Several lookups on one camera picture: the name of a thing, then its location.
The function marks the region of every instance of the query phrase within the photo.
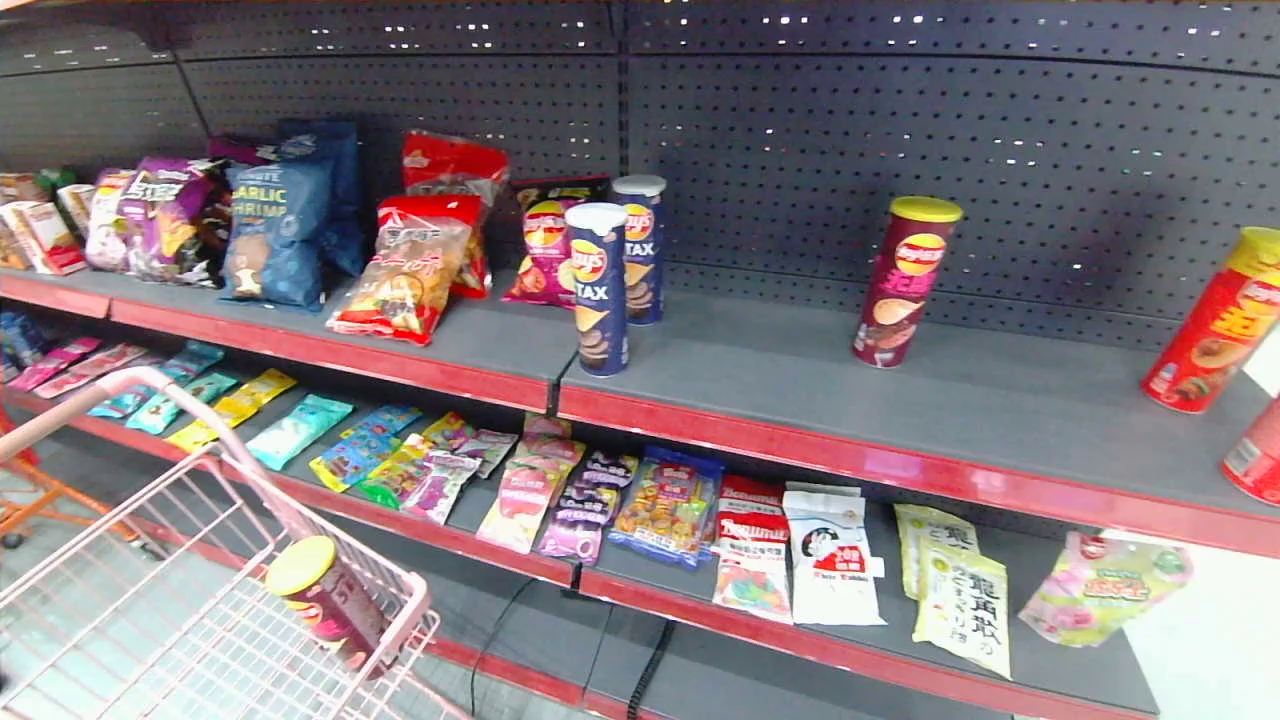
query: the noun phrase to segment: red snack bag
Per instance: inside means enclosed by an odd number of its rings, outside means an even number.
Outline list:
[[[483,210],[484,202],[475,196],[384,200],[378,206],[374,258],[328,328],[431,342]]]
[[[404,135],[402,159],[406,195],[475,195],[488,213],[507,184],[507,154],[462,137],[420,129]],[[493,286],[484,252],[484,215],[467,240],[467,255],[451,292],[462,297],[488,297]]]

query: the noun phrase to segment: blue chip bag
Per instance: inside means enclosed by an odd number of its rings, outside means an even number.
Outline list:
[[[223,348],[188,340],[182,352],[161,363],[156,369],[173,378],[178,384],[186,384],[200,373],[207,370],[214,363],[223,359]],[[148,384],[136,384],[125,388],[124,392],[104,400],[95,405],[88,414],[96,418],[124,418],[138,409],[155,395],[155,388]]]
[[[365,269],[365,233],[360,229],[360,145],[356,123],[284,119],[276,126],[282,158],[305,158],[319,150],[333,158],[329,219],[320,232],[320,256],[340,273]]]
[[[329,214],[332,169],[332,160],[321,155],[232,168],[224,299],[320,311],[317,238]]]
[[[355,405],[338,400],[307,395],[288,415],[248,441],[246,447],[264,465],[280,470],[355,409]]]

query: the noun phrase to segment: red chip can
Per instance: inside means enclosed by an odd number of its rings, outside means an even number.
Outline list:
[[[1271,401],[1226,454],[1222,474],[1262,502],[1280,505],[1280,398]]]
[[[872,286],[854,337],[854,355],[877,368],[896,368],[906,357],[947,251],[947,238],[964,217],[955,202],[919,195],[896,197],[888,210],[888,231],[872,268]]]
[[[1280,229],[1240,228],[1240,241],[1142,388],[1181,413],[1203,413],[1280,316]]]

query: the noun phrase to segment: black cable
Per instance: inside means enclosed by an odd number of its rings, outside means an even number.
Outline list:
[[[502,612],[498,614],[498,620],[494,621],[493,630],[489,630],[489,637],[485,638],[484,644],[480,646],[480,655],[476,656],[476,661],[471,666],[471,716],[472,717],[476,714],[476,670],[480,669],[480,661],[484,660],[485,653],[489,652],[489,646],[493,644],[493,641],[495,641],[498,638],[498,630],[502,629],[502,621],[507,619],[507,612],[509,612],[511,609],[516,605],[516,601],[520,600],[521,593],[524,593],[525,589],[529,588],[529,585],[534,584],[535,579],[536,578],[529,578],[527,580],[525,580],[525,584],[520,585],[516,589],[516,592],[511,594],[511,600],[507,601],[507,606],[503,607]]]
[[[627,703],[627,720],[637,720],[640,715],[640,701],[644,700],[644,693],[649,689],[649,683],[653,682],[654,673],[658,671],[658,664],[662,662],[662,656],[667,653],[667,643],[671,642],[671,632],[675,629],[675,620],[667,620],[667,623],[662,626],[662,635],[658,637],[658,644],[653,646],[653,655],[649,656],[649,664],[645,665],[644,671],[640,673],[640,679],[636,680],[636,689],[631,691],[631,702]]]

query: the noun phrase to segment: maroon chip can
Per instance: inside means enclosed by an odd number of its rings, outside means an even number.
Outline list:
[[[877,368],[896,368],[906,357],[946,255],[947,238],[964,217],[954,202],[919,195],[893,199],[890,213],[854,337],[854,356]]]

